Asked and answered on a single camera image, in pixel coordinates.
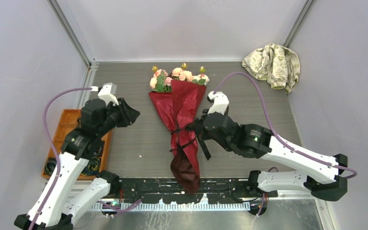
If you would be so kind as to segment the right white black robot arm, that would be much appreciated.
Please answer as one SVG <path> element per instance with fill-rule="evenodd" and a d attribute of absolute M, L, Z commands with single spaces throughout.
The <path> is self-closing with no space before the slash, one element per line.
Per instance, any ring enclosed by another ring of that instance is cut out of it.
<path fill-rule="evenodd" d="M 239 125 L 220 113 L 203 115 L 185 126 L 198 140 L 214 140 L 224 150 L 244 158 L 275 161 L 292 172 L 250 171 L 247 191 L 258 197 L 277 190 L 309 192 L 325 201 L 338 201 L 348 190 L 342 177 L 347 167 L 343 154 L 325 156 L 276 137 L 272 130 L 257 124 Z"/>

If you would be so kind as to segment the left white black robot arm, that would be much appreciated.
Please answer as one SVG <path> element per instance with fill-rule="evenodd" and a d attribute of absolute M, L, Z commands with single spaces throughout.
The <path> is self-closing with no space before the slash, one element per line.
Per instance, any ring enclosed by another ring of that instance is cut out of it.
<path fill-rule="evenodd" d="M 124 100 L 106 103 L 91 99 L 80 111 L 78 125 L 66 136 L 55 171 L 38 201 L 26 214 L 16 217 L 14 225 L 22 230 L 71 230 L 82 215 L 101 198 L 119 195 L 119 176 L 103 170 L 88 188 L 67 198 L 83 169 L 102 146 L 102 138 L 115 127 L 127 127 L 136 121 L 140 112 Z"/>

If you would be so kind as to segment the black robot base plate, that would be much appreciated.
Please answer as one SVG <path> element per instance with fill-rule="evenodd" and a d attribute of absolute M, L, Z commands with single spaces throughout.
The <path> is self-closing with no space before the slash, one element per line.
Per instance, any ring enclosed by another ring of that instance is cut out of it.
<path fill-rule="evenodd" d="M 262 192 L 252 189 L 246 178 L 203 178 L 196 192 L 190 193 L 173 178 L 122 178 L 119 188 L 105 198 L 143 204 L 198 204 L 206 196 L 208 204 L 239 204 L 262 197 Z"/>

